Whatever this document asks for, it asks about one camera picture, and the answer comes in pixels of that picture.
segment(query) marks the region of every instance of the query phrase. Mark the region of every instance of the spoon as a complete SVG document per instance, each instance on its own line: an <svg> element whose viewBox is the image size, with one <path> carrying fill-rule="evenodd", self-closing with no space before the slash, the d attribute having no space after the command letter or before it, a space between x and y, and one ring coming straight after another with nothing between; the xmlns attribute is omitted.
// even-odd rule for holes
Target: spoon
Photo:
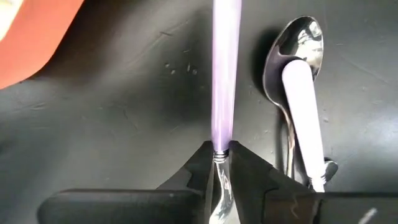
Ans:
<svg viewBox="0 0 398 224"><path fill-rule="evenodd" d="M319 74L322 58L322 30L319 23L310 16L298 17L288 23L279 34L267 56L262 82L268 99L282 110L287 123L288 153L286 175L289 177L293 176L295 128L282 81L282 71L289 62L302 60L309 65L309 72L314 81ZM326 179L329 180L335 174L337 165L333 161L328 161L326 162L326 169L328 170Z"/></svg>

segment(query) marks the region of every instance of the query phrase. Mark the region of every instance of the purple handle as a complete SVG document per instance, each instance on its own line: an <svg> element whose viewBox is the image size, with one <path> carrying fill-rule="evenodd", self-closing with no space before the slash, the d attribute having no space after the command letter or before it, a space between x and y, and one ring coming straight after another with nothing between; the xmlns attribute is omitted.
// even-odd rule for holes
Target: purple handle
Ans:
<svg viewBox="0 0 398 224"><path fill-rule="evenodd" d="M211 138L216 152L232 139L242 0L213 2L213 103Z"/></svg>

